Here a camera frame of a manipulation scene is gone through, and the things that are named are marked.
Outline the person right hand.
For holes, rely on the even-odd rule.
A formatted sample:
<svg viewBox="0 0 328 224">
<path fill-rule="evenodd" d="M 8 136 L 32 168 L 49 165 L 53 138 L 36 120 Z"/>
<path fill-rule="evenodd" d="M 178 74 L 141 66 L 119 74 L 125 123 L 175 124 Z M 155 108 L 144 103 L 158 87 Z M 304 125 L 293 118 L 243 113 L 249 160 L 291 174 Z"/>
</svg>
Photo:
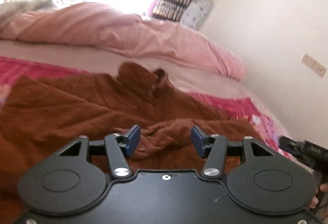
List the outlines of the person right hand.
<svg viewBox="0 0 328 224">
<path fill-rule="evenodd" d="M 323 183 L 320 185 L 319 189 L 316 190 L 316 195 L 313 197 L 309 208 L 310 209 L 314 209 L 316 208 L 316 206 L 320 203 L 319 201 L 319 194 L 321 193 L 328 193 L 328 184 L 327 183 Z"/>
</svg>

